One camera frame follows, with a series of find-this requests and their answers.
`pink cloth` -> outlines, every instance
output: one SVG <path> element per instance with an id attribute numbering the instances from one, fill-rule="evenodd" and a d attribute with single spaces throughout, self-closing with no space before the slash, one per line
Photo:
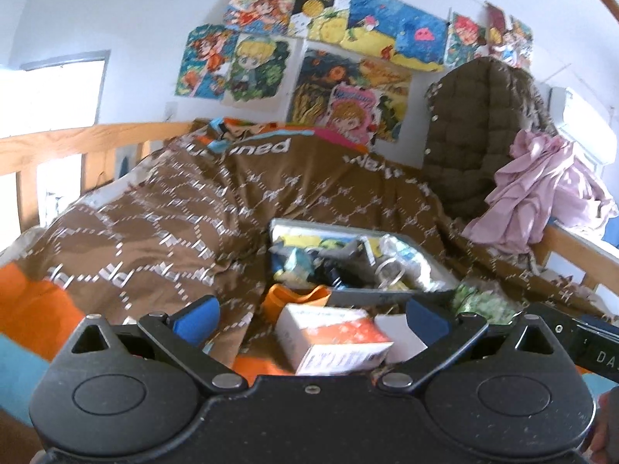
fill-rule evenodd
<path id="1" fill-rule="evenodd" d="M 604 183 L 561 136 L 521 130 L 511 145 L 512 162 L 494 174 L 490 208 L 471 221 L 463 235 L 506 253 L 528 253 L 540 242 L 551 216 L 566 227 L 600 237 L 617 205 Z"/>

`wall outlet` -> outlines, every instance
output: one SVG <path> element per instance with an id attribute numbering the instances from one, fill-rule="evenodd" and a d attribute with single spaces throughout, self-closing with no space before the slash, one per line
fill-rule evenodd
<path id="1" fill-rule="evenodd" d="M 163 110 L 163 122 L 171 122 L 176 118 L 178 113 L 178 103 L 176 101 L 168 101 Z"/>

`brown blanket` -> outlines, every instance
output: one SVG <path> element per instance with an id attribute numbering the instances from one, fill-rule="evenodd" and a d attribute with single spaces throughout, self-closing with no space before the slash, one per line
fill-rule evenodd
<path id="1" fill-rule="evenodd" d="M 214 294 L 222 318 L 211 355 L 226 364 L 268 282 L 267 226 L 276 217 L 401 232 L 461 276 L 474 271 L 502 280 L 515 298 L 599 314 L 460 237 L 419 171 L 305 134 L 231 146 L 205 130 L 183 136 L 140 187 L 99 210 L 73 206 L 18 264 L 113 324 Z"/>

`white and orange box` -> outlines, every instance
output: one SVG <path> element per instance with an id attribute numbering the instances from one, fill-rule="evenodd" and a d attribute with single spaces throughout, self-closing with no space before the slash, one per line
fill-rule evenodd
<path id="1" fill-rule="evenodd" d="M 275 334 L 296 375 L 371 370 L 393 345 L 360 309 L 287 304 Z"/>

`white air conditioner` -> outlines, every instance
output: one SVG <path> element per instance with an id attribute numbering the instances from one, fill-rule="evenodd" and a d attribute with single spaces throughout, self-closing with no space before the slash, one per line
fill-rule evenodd
<path id="1" fill-rule="evenodd" d="M 617 136 L 602 116 L 572 89 L 550 90 L 550 116 L 561 135 L 577 142 L 597 175 L 617 155 Z"/>

